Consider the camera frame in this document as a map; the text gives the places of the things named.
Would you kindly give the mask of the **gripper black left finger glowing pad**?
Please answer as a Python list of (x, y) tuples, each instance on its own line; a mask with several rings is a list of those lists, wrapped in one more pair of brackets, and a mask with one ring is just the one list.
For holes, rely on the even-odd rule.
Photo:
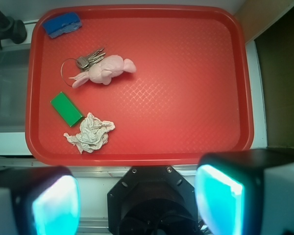
[(0, 235), (74, 235), (77, 179), (64, 166), (0, 170)]

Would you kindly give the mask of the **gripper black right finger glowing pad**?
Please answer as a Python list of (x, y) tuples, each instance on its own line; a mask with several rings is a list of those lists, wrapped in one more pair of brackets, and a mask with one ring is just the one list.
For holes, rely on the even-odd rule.
[(214, 235), (294, 235), (294, 149), (205, 154), (195, 198)]

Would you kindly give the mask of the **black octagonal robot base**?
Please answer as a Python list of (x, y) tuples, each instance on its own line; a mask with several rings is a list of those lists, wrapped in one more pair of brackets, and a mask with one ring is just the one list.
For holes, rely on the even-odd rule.
[(171, 166), (134, 166), (107, 193), (113, 235), (201, 235), (195, 188)]

